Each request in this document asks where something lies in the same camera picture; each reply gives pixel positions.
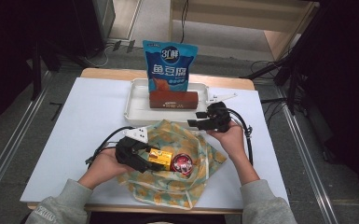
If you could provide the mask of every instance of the brown box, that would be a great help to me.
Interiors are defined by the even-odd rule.
[[[150,108],[197,109],[199,94],[196,91],[151,91]]]

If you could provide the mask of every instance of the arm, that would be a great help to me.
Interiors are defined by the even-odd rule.
[[[130,171],[133,171],[131,167],[117,162],[114,149],[102,151],[77,182],[69,179],[58,197],[43,200],[28,217],[26,224],[86,223],[87,213],[84,211],[84,205],[94,188]]]
[[[296,223],[286,201],[275,197],[267,180],[260,179],[249,162],[244,150],[242,127],[234,121],[229,126],[226,133],[212,130],[207,133],[220,142],[237,170],[242,185],[242,223]]]

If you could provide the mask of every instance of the blue snack bag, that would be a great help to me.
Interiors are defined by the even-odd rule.
[[[149,91],[187,91],[188,68],[198,48],[188,44],[144,40]]]

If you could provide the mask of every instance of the white tray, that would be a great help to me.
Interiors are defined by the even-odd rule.
[[[196,112],[206,111],[208,100],[208,87],[202,83],[189,83],[188,91],[199,94],[197,109],[155,109],[149,105],[149,88],[146,78],[136,78],[131,82],[131,90],[127,99],[124,117],[135,126],[154,124],[162,119],[177,122],[189,128],[188,119],[197,119]]]

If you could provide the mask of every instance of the gray sleeve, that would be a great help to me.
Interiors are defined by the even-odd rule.
[[[32,223],[86,223],[84,205],[92,194],[91,189],[68,179],[62,193],[43,200],[28,217],[26,224]]]
[[[296,223],[283,198],[277,198],[267,180],[257,180],[241,187],[242,223]]]

